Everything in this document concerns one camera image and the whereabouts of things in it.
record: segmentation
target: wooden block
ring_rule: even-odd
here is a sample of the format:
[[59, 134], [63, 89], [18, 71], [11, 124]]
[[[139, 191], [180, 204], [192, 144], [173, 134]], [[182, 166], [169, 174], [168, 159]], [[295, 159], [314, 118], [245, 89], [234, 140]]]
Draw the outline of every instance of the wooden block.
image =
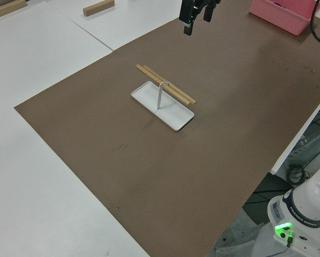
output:
[[113, 7], [115, 5], [115, 0], [104, 0], [97, 4], [88, 6], [83, 9], [83, 13], [85, 16], [90, 16], [92, 14], [101, 12], [105, 9], [108, 9], [110, 7]]
[[11, 3], [2, 5], [0, 6], [0, 17], [26, 6], [27, 6], [26, 0], [15, 0]]

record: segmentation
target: cable connector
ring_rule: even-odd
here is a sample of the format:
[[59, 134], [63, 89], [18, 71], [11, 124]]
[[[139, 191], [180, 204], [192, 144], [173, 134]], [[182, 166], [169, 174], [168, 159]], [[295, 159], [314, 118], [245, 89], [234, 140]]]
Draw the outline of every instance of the cable connector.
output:
[[293, 231], [290, 231], [288, 233], [288, 238], [287, 238], [287, 247], [289, 248], [291, 246], [291, 243], [293, 242]]

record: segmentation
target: wooden dowel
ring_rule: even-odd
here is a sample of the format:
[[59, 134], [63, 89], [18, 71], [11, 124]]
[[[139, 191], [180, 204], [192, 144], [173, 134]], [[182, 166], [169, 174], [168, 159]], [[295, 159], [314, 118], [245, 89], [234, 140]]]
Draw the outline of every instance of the wooden dowel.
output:
[[[157, 78], [156, 76], [154, 76], [153, 74], [151, 74], [149, 71], [147, 71], [145, 68], [143, 68], [141, 65], [137, 64], [136, 68], [141, 71], [143, 74], [147, 75], [148, 77], [150, 77], [152, 80], [154, 80], [156, 83], [158, 83], [159, 85], [161, 84], [161, 82], [165, 82], [165, 81], [161, 81], [161, 79]], [[170, 93], [171, 95], [173, 95], [175, 98], [177, 98], [181, 103], [183, 103], [184, 105], [189, 105], [190, 101], [187, 100], [185, 97], [183, 97], [182, 95], [178, 94], [176, 91], [174, 91], [172, 88], [170, 88], [168, 85], [161, 85], [163, 87], [163, 89], [167, 92]]]
[[[161, 77], [158, 73], [156, 73], [155, 71], [153, 71], [150, 67], [144, 66], [144, 68], [149, 71], [151, 74], [153, 74], [154, 76], [156, 76], [158, 79], [160, 79], [161, 81], [168, 81], [167, 79]], [[170, 83], [169, 87], [172, 88], [174, 91], [176, 91], [178, 94], [182, 95], [184, 98], [186, 98], [187, 100], [190, 101], [191, 104], [195, 104], [197, 101], [194, 100], [192, 97], [190, 97], [189, 95], [187, 95], [186, 93], [184, 93], [183, 91], [181, 91], [178, 87], [176, 87], [174, 84]]]
[[15, 0], [11, 3], [4, 4], [0, 6], [0, 17], [26, 6], [26, 0]]
[[104, 0], [97, 4], [93, 4], [91, 6], [85, 7], [83, 9], [83, 13], [85, 16], [90, 16], [92, 14], [101, 12], [105, 9], [113, 7], [115, 5], [115, 0]]

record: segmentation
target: white tray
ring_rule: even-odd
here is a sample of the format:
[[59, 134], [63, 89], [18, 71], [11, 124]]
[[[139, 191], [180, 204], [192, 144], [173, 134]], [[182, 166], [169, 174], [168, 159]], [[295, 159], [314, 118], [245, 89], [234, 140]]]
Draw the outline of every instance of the white tray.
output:
[[180, 130], [193, 119], [194, 113], [165, 91], [162, 91], [161, 105], [157, 109], [158, 95], [159, 87], [150, 81], [132, 92], [133, 98], [175, 131]]

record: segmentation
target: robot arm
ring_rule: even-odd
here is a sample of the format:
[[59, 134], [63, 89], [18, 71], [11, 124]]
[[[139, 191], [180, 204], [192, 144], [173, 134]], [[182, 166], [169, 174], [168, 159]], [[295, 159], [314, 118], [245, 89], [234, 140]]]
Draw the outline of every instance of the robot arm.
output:
[[179, 20], [185, 24], [184, 33], [191, 36], [193, 23], [204, 7], [204, 20], [211, 22], [212, 13], [219, 3], [220, 0], [182, 0]]

